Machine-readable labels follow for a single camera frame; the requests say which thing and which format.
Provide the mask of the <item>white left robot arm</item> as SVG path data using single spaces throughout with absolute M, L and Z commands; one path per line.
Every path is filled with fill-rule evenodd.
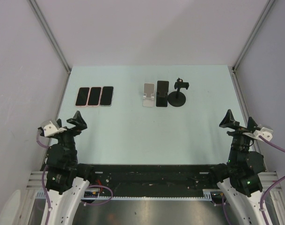
M 67 122 L 73 127 L 62 126 L 58 119 L 46 121 L 38 128 L 40 136 L 57 140 L 47 147 L 41 178 L 46 198 L 44 225 L 72 224 L 86 189 L 96 182 L 93 166 L 78 162 L 74 140 L 87 129 L 87 124 L 79 111 Z

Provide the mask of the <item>black folding phone stand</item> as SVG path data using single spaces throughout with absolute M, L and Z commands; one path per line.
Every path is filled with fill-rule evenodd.
M 156 107 L 168 106 L 169 81 L 157 81 Z

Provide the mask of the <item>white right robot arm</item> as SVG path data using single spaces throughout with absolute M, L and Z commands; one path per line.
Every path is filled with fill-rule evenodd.
M 242 127 L 231 110 L 227 111 L 219 127 L 229 128 L 227 134 L 233 139 L 227 163 L 210 168 L 209 184 L 220 188 L 239 224 L 270 225 L 271 218 L 261 200 L 263 187 L 259 178 L 259 174 L 265 171 L 264 158 L 250 147 L 255 140 L 270 141 L 273 130 L 257 125 L 252 117 L 249 117 L 247 127 Z

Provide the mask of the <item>silver folding phone stand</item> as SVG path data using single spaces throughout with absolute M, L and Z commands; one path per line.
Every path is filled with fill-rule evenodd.
M 155 94 L 155 84 L 154 83 L 144 83 L 143 91 L 143 107 L 153 107 L 154 106 L 154 96 Z

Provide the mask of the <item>black round base phone stand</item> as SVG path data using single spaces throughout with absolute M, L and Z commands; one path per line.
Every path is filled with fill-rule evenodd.
M 175 91 L 168 95 L 168 103 L 173 107 L 181 107 L 186 102 L 186 96 L 180 91 L 182 88 L 188 90 L 189 83 L 184 82 L 183 79 L 178 78 L 174 84 Z

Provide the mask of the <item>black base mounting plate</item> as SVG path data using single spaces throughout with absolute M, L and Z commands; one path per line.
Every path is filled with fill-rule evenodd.
M 139 193 L 186 193 L 217 189 L 209 170 L 215 165 L 91 165 L 93 188 L 102 184 L 101 194 L 122 196 Z

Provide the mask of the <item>pink cased smartphone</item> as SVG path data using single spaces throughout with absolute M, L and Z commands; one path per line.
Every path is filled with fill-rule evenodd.
M 87 105 L 89 91 L 90 91 L 89 87 L 79 88 L 75 106 L 86 106 Z
M 101 87 L 92 87 L 88 97 L 88 106 L 98 106 L 100 103 Z

